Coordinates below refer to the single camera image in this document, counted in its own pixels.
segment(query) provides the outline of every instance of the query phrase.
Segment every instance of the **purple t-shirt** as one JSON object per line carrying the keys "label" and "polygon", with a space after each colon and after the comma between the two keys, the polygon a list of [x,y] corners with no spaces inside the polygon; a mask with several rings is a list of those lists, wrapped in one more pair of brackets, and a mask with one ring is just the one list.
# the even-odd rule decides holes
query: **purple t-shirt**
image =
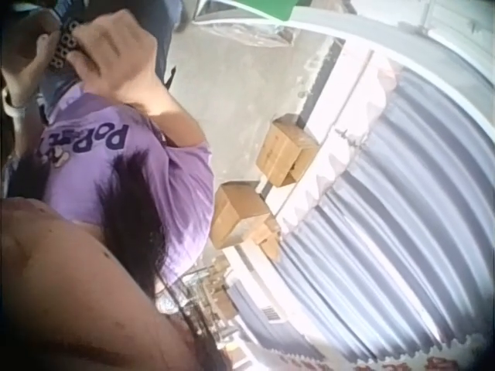
{"label": "purple t-shirt", "polygon": [[116,155],[147,150],[144,171],[167,230],[162,275],[174,282],[191,268],[206,246],[213,216],[207,144],[169,147],[148,118],[84,93],[80,85],[63,96],[49,123],[39,146],[52,164],[44,202],[67,220],[101,225],[96,185],[108,182]]}

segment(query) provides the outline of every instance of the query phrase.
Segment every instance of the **green sign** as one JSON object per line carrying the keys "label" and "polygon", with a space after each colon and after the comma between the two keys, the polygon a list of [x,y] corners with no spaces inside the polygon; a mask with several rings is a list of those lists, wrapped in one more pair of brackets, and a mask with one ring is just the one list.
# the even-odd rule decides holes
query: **green sign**
{"label": "green sign", "polygon": [[271,17],[287,21],[299,0],[237,0],[241,4],[251,6]]}

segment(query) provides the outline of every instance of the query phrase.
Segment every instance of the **bracelet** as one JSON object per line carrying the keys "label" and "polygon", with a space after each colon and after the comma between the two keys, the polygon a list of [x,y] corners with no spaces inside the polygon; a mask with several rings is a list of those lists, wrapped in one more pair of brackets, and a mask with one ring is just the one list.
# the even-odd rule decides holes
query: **bracelet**
{"label": "bracelet", "polygon": [[26,106],[24,107],[13,107],[10,104],[10,93],[9,89],[7,87],[4,87],[2,89],[2,105],[3,105],[3,111],[7,116],[13,117],[13,118],[23,118],[26,116]]}

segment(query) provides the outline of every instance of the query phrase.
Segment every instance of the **black hair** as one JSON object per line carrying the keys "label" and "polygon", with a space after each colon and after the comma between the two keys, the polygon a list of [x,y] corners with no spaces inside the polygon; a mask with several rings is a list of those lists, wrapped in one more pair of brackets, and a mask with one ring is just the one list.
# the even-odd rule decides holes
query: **black hair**
{"label": "black hair", "polygon": [[[139,287],[155,300],[155,279],[167,256],[166,230],[143,172],[147,157],[146,151],[117,156],[112,162],[111,181],[106,187],[97,187],[97,191],[105,246]],[[49,162],[42,162],[35,152],[24,155],[11,175],[8,197],[43,200],[49,176]],[[166,289],[191,331],[200,365],[208,371],[231,369],[230,360],[217,349],[201,310],[193,305],[187,315],[167,284]],[[184,287],[180,289],[190,297]]]}

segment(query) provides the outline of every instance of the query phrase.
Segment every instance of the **hand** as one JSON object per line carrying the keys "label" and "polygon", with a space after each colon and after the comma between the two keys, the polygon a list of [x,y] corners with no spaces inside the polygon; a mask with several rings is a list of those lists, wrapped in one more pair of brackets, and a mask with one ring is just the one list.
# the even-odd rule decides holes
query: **hand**
{"label": "hand", "polygon": [[59,37],[53,16],[45,12],[23,19],[3,35],[2,74],[12,105],[26,105],[35,93]]}
{"label": "hand", "polygon": [[67,54],[84,90],[123,104],[140,105],[162,89],[155,74],[156,39],[127,10],[74,29],[84,53]]}

